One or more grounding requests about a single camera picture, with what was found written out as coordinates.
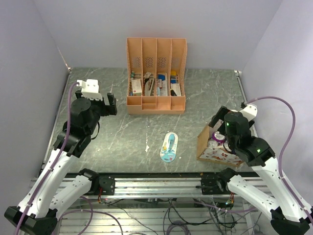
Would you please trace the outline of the brown canvas tote bag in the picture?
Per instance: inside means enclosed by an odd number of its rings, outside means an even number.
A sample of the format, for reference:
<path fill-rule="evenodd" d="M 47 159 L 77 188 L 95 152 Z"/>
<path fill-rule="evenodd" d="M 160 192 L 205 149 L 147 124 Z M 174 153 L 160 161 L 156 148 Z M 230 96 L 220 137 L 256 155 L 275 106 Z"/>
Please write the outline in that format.
<path fill-rule="evenodd" d="M 207 147 L 207 143 L 209 140 L 212 140 L 212 134 L 214 132 L 215 130 L 206 124 L 198 135 L 196 154 L 197 160 L 234 167 L 242 165 L 244 162 L 231 152 L 226 139 L 224 143 L 219 144 L 219 146 L 215 149 Z"/>

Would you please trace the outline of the white black label pack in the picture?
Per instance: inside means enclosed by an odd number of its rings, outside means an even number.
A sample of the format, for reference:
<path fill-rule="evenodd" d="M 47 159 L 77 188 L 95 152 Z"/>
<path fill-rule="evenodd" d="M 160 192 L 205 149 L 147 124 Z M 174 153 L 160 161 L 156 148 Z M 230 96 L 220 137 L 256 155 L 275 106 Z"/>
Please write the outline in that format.
<path fill-rule="evenodd" d="M 171 96 L 181 96 L 179 76 L 174 70 L 170 74 L 170 94 Z"/>

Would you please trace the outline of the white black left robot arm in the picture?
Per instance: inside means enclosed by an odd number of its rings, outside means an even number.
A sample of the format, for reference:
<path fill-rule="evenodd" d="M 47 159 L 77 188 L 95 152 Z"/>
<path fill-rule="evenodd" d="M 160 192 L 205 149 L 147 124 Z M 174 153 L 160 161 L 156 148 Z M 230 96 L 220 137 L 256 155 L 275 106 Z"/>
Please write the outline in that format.
<path fill-rule="evenodd" d="M 107 94 L 108 104 L 102 96 L 87 98 L 81 91 L 75 94 L 76 99 L 68 107 L 68 120 L 36 183 L 17 206 L 9 206 L 4 213 L 18 232 L 52 234 L 61 215 L 78 198 L 99 191 L 99 174 L 87 168 L 82 169 L 69 186 L 57 190 L 71 165 L 95 138 L 93 133 L 100 129 L 100 118 L 117 114 L 116 98 L 112 93 Z"/>

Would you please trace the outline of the orange plastic file organizer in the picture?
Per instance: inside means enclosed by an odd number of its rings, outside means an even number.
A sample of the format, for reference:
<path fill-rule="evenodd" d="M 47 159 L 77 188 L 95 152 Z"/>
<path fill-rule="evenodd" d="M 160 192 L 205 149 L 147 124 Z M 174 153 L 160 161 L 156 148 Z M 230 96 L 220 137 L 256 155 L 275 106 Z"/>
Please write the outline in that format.
<path fill-rule="evenodd" d="M 128 38 L 126 44 L 128 90 L 127 110 L 130 115 L 183 114 L 186 95 L 184 91 L 184 73 L 187 57 L 185 38 Z M 176 71 L 179 76 L 181 96 L 170 94 L 170 74 Z M 155 78 L 153 96 L 144 95 L 146 72 Z M 157 96 L 157 74 L 167 73 L 168 96 Z M 131 80 L 140 79 L 142 95 L 133 96 Z"/>

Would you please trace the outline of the aluminium rail frame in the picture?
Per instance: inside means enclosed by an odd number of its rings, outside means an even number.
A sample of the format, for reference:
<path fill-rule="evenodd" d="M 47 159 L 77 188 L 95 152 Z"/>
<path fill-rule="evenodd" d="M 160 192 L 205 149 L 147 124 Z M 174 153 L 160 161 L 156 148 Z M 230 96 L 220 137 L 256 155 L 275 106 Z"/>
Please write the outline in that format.
<path fill-rule="evenodd" d="M 210 195 L 228 197 L 230 191 L 220 189 L 217 173 L 101 173 L 99 186 L 91 198 L 205 198 Z"/>

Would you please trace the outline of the purple Fanta can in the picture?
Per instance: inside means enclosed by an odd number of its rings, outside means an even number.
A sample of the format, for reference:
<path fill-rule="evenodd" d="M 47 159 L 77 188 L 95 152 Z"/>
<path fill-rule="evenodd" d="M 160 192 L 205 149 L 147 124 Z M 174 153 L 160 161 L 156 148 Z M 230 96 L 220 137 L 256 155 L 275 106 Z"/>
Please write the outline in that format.
<path fill-rule="evenodd" d="M 212 139 L 215 140 L 218 144 L 222 144 L 225 142 L 226 137 L 222 135 L 219 131 L 215 131 L 212 134 Z"/>

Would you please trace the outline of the blue white stationery packs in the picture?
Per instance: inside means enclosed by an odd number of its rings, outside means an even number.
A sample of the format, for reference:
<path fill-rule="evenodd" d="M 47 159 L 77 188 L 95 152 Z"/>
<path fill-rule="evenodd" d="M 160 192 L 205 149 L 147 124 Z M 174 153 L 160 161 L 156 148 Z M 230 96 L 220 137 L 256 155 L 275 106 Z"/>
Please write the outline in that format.
<path fill-rule="evenodd" d="M 167 83 L 167 73 L 159 72 L 156 78 L 156 93 L 157 96 L 168 96 L 168 83 Z"/>

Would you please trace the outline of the white red box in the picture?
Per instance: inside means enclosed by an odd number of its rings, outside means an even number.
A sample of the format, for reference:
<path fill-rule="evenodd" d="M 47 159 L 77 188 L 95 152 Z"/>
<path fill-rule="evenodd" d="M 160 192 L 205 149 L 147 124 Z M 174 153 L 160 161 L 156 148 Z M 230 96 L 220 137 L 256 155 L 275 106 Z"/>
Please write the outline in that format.
<path fill-rule="evenodd" d="M 140 79 L 131 80 L 132 85 L 132 94 L 133 96 L 141 96 L 142 95 L 142 85 Z"/>

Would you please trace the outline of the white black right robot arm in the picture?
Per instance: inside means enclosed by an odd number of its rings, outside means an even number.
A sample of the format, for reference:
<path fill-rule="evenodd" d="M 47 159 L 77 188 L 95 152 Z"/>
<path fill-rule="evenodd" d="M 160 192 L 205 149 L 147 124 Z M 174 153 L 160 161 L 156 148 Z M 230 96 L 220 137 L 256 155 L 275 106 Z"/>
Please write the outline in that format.
<path fill-rule="evenodd" d="M 251 167 L 272 195 L 265 194 L 231 168 L 217 174 L 216 190 L 222 194 L 232 192 L 247 200 L 269 218 L 278 234 L 304 235 L 313 223 L 313 208 L 283 172 L 281 158 L 275 156 L 264 139 L 251 134 L 256 115 L 257 107 L 253 104 L 240 111 L 222 106 L 208 126 L 213 128 L 221 123 L 218 132 L 226 138 L 231 152 Z"/>

